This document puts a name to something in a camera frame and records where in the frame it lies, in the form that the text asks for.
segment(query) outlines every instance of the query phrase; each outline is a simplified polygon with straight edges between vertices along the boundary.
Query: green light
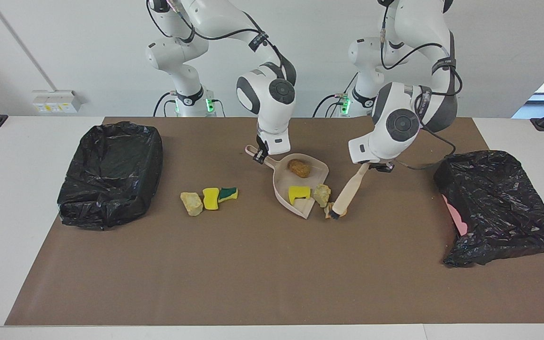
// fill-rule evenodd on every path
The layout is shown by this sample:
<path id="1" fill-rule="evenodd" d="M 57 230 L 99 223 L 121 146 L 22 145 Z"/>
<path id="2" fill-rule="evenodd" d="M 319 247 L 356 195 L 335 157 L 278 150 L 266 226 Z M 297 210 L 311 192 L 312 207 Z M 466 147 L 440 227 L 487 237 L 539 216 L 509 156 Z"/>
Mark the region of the green light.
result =
<path id="1" fill-rule="evenodd" d="M 349 98 L 345 99 L 345 101 L 343 102 L 343 106 L 341 108 L 341 114 L 343 114 L 344 116 L 348 115 L 349 106 L 350 106 L 351 103 L 352 103 L 352 101 L 350 101 Z"/>
<path id="2" fill-rule="evenodd" d="M 209 112 L 213 112 L 213 110 L 215 110 L 215 107 L 213 103 L 211 103 L 211 99 L 205 99 L 205 101 L 207 102 L 207 109 L 209 110 Z"/>

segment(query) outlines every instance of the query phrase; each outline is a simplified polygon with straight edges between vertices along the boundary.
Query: brown table mat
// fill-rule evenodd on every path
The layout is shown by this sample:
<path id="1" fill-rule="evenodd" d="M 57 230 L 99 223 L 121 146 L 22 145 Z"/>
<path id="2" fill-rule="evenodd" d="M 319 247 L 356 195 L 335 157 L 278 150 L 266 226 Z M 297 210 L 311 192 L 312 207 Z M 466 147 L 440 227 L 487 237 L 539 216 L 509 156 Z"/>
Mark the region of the brown table mat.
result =
<path id="1" fill-rule="evenodd" d="M 278 203 L 272 170 L 245 155 L 255 119 L 131 121 L 163 136 L 149 213 L 109 232 L 56 220 L 6 325 L 544 323 L 544 254 L 442 265 L 455 230 L 433 170 L 371 171 L 345 218 L 324 220 L 315 206 L 306 221 Z M 328 164 L 335 198 L 358 169 L 348 140 L 371 129 L 370 118 L 293 119 L 292 151 Z M 471 119 L 442 135 L 460 153 L 487 148 Z M 400 158 L 448 150 L 422 132 Z M 180 192 L 205 187 L 238 187 L 239 199 L 189 217 Z"/>

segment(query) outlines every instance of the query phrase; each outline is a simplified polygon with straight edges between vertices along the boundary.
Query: table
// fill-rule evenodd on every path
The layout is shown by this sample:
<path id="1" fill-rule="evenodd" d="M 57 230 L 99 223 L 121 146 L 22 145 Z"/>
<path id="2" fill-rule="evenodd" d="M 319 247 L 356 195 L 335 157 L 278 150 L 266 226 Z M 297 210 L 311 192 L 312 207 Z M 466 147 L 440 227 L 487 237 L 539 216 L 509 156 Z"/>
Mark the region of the table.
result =
<path id="1" fill-rule="evenodd" d="M 77 141 L 102 118 L 10 118 L 0 129 L 0 338 L 379 338 L 521 339 L 544 325 L 381 325 L 297 327 L 1 327 L 37 256 Z M 476 119 L 488 146 L 518 158 L 544 199 L 544 134 L 526 120 Z M 24 197 L 31 192 L 31 197 Z"/>

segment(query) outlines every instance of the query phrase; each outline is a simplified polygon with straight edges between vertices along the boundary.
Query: beige dustpan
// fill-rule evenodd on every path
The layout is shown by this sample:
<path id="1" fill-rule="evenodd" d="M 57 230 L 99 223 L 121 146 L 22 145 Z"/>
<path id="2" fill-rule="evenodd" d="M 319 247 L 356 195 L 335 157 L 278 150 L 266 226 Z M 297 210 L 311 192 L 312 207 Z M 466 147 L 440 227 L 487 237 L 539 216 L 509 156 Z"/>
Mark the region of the beige dustpan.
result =
<path id="1" fill-rule="evenodd" d="M 257 153 L 257 148 L 247 145 L 245 152 L 253 156 Z M 308 178 L 301 178 L 289 170 L 289 161 L 293 159 L 298 159 L 312 166 L 312 171 Z M 315 190 L 317 185 L 323 184 L 326 180 L 326 176 L 329 174 L 329 167 L 314 157 L 302 153 L 292 153 L 280 161 L 272 159 L 272 157 L 266 157 L 264 164 L 274 170 L 272 183 L 274 184 L 274 193 L 280 204 L 292 211 L 292 213 L 303 218 L 308 218 L 315 204 L 315 199 L 295 200 L 295 205 L 292 206 L 289 203 L 289 187 L 310 187 L 311 190 Z"/>

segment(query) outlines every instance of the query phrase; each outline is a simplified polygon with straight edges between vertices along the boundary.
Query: black plastic bag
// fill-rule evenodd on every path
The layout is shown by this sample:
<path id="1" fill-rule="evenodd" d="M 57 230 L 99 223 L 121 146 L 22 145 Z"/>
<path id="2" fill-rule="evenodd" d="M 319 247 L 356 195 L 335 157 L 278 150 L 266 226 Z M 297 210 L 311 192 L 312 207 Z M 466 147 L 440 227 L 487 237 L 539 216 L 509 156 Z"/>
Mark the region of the black plastic bag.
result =
<path id="1" fill-rule="evenodd" d="M 104 230 L 136 220 L 150 207 L 161 170 L 154 127 L 93 127 L 81 138 L 58 196 L 63 224 Z"/>
<path id="2" fill-rule="evenodd" d="M 509 153 L 454 155 L 442 162 L 434 181 L 467 224 L 445 264 L 465 267 L 544 253 L 544 203 Z"/>

